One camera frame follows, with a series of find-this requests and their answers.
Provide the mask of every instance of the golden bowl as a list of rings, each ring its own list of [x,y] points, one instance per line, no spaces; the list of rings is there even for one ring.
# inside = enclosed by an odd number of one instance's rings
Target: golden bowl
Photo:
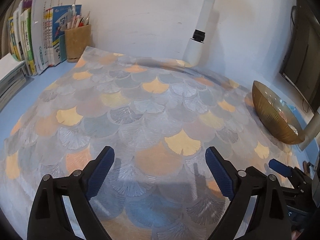
[[[254,81],[252,101],[261,122],[275,138],[286,144],[304,141],[304,132],[297,118],[271,89]]]

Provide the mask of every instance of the wall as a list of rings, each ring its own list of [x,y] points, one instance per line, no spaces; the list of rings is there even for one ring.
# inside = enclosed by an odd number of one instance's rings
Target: wall
[[[181,59],[203,0],[77,0],[91,10],[94,46],[137,56]],[[200,64],[248,88],[258,80],[306,120],[302,97],[279,74],[296,0],[216,0]]]

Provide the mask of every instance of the pencil cup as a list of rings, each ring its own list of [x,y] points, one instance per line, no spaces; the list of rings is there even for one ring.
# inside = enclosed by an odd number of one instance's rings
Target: pencil cup
[[[68,62],[78,62],[85,48],[90,46],[91,25],[65,30]]]

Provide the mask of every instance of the patterned tablecloth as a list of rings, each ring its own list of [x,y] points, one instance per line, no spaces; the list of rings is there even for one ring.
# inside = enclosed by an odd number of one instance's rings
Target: patterned tablecloth
[[[90,203],[114,240],[205,240],[228,204],[205,163],[209,146],[237,169],[269,174],[272,158],[299,166],[260,122],[248,89],[188,67],[87,48],[5,140],[0,204],[17,232],[26,238],[42,176],[68,176],[106,145],[116,160]]]

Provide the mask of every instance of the blue gripper pad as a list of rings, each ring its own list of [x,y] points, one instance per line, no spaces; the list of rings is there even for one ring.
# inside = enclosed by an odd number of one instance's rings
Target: blue gripper pad
[[[92,197],[98,194],[115,160],[115,152],[113,148],[109,147],[106,153],[104,153],[103,151],[96,158],[95,161],[98,161],[99,163],[97,164],[96,168],[94,169],[90,178],[88,179],[88,189],[85,194],[88,200],[90,200]]]
[[[268,165],[270,169],[273,169],[275,172],[284,177],[289,178],[292,175],[291,168],[277,161],[276,159],[270,160]]]
[[[235,197],[233,181],[210,148],[205,152],[205,161],[216,180],[222,195],[228,197],[229,200],[232,201]]]

